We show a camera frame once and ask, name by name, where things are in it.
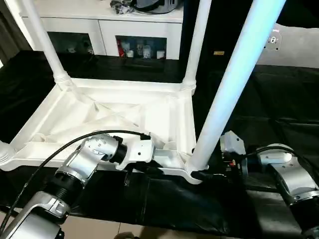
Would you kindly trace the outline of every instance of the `glass cabinet door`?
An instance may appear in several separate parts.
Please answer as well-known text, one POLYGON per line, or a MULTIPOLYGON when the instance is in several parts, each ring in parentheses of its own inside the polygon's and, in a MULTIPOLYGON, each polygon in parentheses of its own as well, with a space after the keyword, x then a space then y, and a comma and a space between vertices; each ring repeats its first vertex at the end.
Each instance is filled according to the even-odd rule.
POLYGON ((166 38, 115 36, 119 56, 144 59, 165 59, 166 38))
POLYGON ((88 33, 49 31, 48 35, 56 52, 94 54, 88 33))

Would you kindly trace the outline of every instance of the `black cable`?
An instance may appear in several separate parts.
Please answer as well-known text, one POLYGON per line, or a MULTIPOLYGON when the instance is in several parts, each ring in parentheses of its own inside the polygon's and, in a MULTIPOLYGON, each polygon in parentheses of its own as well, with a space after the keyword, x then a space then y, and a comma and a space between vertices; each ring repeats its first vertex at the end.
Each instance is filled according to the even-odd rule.
MULTIPOLYGON (((3 212, 3 213, 8 213, 9 210, 10 210, 9 207, 0 206, 0 211, 3 212)), ((18 214, 19 214, 19 213, 18 213, 17 211, 13 210, 11 216, 15 218, 16 216, 18 216, 18 214)))
POLYGON ((98 134, 103 134, 103 133, 129 133, 129 134, 135 134, 135 135, 139 135, 141 137, 141 139, 148 139, 150 138, 150 136, 144 134, 144 133, 139 133, 139 132, 134 132, 134 131, 129 131, 129 130, 101 130, 101 131, 96 131, 96 132, 92 132, 92 133, 88 133, 85 134, 83 136, 80 136, 70 142, 68 142, 67 144, 63 145, 61 148, 59 148, 57 151, 55 151, 53 154, 51 154, 46 160, 44 160, 35 170, 35 172, 30 176, 30 178, 28 179, 28 181, 24 184, 21 192, 18 194, 18 196, 16 197, 14 203, 12 204, 12 206, 10 207, 8 213, 6 214, 1 226, 0 226, 0 236, 2 235, 8 220, 10 218, 10 216, 12 215, 16 205, 18 204, 18 201, 21 197, 21 195, 23 194, 23 192, 25 191, 26 187, 28 186, 28 184, 31 182, 31 180, 35 177, 35 175, 38 173, 38 171, 43 168, 51 159, 53 159, 56 155, 58 155, 60 152, 62 152, 63 150, 65 150, 67 147, 69 147, 70 145, 74 144, 77 141, 80 141, 82 139, 85 139, 87 137, 90 136, 94 136, 94 135, 98 135, 98 134))
POLYGON ((256 151, 254 152, 251 152, 251 153, 247 153, 245 155, 245 157, 248 157, 248 156, 252 156, 252 155, 256 155, 258 153, 261 153, 261 152, 264 152, 264 151, 268 151, 268 150, 271 150, 271 149, 281 149, 285 152, 288 152, 288 153, 291 153, 293 154, 294 156, 298 157, 299 155, 296 154, 296 152, 290 148, 287 148, 287 147, 283 147, 283 146, 266 146, 266 147, 262 147, 262 148, 259 148, 257 149, 256 151))
POLYGON ((245 189, 249 191, 256 191, 256 192, 279 193, 276 188, 266 188, 266 187, 260 187, 260 186, 245 185, 245 189))

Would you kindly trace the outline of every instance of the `plastic bag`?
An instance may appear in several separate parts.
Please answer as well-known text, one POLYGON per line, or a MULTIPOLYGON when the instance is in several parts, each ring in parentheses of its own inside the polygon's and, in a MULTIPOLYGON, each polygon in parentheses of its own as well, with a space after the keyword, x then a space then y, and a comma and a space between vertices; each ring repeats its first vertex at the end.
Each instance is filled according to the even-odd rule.
POLYGON ((132 0, 111 0, 111 8, 116 14, 125 14, 134 11, 134 8, 130 7, 132 0))

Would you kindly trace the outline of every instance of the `white cabinet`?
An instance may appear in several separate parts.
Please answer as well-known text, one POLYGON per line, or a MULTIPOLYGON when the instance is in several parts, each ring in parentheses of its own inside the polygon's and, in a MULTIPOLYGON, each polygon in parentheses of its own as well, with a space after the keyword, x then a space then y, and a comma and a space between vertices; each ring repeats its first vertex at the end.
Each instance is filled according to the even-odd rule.
MULTIPOLYGON (((35 50, 41 51, 41 45, 29 19, 27 17, 22 19, 34 41, 35 50)), ((98 20, 52 17, 41 19, 56 51, 106 54, 98 20)))
MULTIPOLYGON (((182 5, 167 14, 131 12, 117 15, 111 9, 110 1, 34 0, 34 3, 58 52, 119 56, 118 42, 123 41, 126 47, 131 44, 129 54, 125 52, 124 56, 143 57, 137 54, 138 42, 139 47, 151 49, 152 58, 179 58, 182 5)), ((42 50, 23 8, 20 16, 34 41, 35 50, 42 50)))
POLYGON ((118 43, 124 36, 127 44, 131 43, 130 49, 134 51, 134 55, 137 53, 136 42, 142 41, 148 45, 159 45, 151 46, 155 49, 152 49, 153 58, 156 58, 156 51, 164 51, 166 59, 179 58, 181 23, 111 20, 100 20, 99 23, 107 55, 119 56, 118 43))

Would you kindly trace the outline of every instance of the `white wall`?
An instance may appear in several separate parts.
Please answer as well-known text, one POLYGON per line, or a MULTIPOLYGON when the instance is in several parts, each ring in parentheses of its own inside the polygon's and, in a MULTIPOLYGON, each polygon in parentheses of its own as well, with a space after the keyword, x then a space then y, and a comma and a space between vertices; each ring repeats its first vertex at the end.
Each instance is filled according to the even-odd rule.
POLYGON ((26 27, 24 25, 22 18, 19 15, 19 12, 21 9, 21 7, 20 7, 21 3, 19 3, 19 0, 4 0, 4 1, 5 1, 6 5, 8 6, 9 10, 11 11, 11 14, 12 14, 16 24, 18 25, 18 27, 22 31, 23 35, 25 36, 25 38, 28 41, 31 48, 34 50, 34 42, 31 38, 28 30, 26 29, 26 27))
POLYGON ((264 49, 257 64, 319 68, 319 28, 275 24, 282 36, 280 49, 264 49))

